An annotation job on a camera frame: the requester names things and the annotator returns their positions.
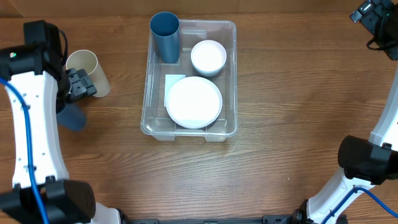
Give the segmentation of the beige cup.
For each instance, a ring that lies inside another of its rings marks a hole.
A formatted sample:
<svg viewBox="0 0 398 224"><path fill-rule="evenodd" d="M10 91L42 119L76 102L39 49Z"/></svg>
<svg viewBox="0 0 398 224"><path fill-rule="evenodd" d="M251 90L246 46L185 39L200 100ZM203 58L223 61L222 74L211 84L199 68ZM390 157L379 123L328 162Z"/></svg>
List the beige cup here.
<svg viewBox="0 0 398 224"><path fill-rule="evenodd" d="M105 75L97 56L90 50L77 50L72 53L66 61L66 69L84 69L93 82L97 93L95 97L101 98L110 92L110 84Z"/></svg>

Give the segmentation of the dark blue cup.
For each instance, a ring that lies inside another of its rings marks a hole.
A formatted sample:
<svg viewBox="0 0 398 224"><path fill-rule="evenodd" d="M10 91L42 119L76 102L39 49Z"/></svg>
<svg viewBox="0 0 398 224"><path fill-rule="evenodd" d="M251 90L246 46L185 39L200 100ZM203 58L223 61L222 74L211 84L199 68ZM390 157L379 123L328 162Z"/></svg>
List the dark blue cup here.
<svg viewBox="0 0 398 224"><path fill-rule="evenodd" d="M86 116L76 104L67 103L57 112L57 122L72 131L81 131L86 125Z"/></svg>
<svg viewBox="0 0 398 224"><path fill-rule="evenodd" d="M177 63L180 56L180 22L171 12L159 12L150 20L150 31L164 63Z"/></svg>

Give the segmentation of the light blue bowl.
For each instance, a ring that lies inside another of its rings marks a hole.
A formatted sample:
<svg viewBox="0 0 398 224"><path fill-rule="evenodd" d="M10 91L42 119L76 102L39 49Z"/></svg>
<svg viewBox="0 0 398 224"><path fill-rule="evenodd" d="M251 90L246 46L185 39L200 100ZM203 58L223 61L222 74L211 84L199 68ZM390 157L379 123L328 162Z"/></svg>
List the light blue bowl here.
<svg viewBox="0 0 398 224"><path fill-rule="evenodd" d="M215 70L215 71L210 71L210 72L206 72L206 71L203 71L203 70L197 70L197 72L198 72L200 75L201 75L201 74L219 74L220 71L222 71L222 69Z"/></svg>

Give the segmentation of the pink bowl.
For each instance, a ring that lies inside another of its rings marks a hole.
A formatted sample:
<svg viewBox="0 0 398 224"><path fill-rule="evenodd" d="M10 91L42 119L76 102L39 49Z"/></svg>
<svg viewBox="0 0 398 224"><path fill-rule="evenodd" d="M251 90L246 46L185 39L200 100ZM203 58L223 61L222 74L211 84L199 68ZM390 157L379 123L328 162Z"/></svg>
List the pink bowl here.
<svg viewBox="0 0 398 224"><path fill-rule="evenodd" d="M196 70L210 72L222 69L226 59L226 49L214 40L203 40L191 51L192 65Z"/></svg>

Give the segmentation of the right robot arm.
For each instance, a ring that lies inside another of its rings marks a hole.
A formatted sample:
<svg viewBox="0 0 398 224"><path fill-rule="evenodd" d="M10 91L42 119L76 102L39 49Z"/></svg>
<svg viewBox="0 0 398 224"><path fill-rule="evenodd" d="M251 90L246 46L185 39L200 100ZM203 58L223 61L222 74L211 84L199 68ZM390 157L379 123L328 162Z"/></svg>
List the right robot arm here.
<svg viewBox="0 0 398 224"><path fill-rule="evenodd" d="M397 60L397 5L391 0L365 0L350 16L371 34L369 50L383 51ZM315 196L284 219L284 223L347 223L343 212L363 193L387 213L397 216L371 189L397 178L397 80L368 139L346 136L338 151L339 169Z"/></svg>

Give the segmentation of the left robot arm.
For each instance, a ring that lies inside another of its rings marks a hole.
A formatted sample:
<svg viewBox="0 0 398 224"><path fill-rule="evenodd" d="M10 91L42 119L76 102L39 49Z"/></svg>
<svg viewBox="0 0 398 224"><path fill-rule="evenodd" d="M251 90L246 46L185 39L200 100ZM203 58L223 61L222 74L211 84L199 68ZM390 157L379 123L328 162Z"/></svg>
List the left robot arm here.
<svg viewBox="0 0 398 224"><path fill-rule="evenodd" d="M1 50L1 83L16 144L12 190L1 195L1 210L19 223L127 223L120 209L96 201L90 184L70 180L60 150L59 126L80 131L86 125L76 102L109 93L95 54L72 58L57 26L26 22L24 44Z"/></svg>

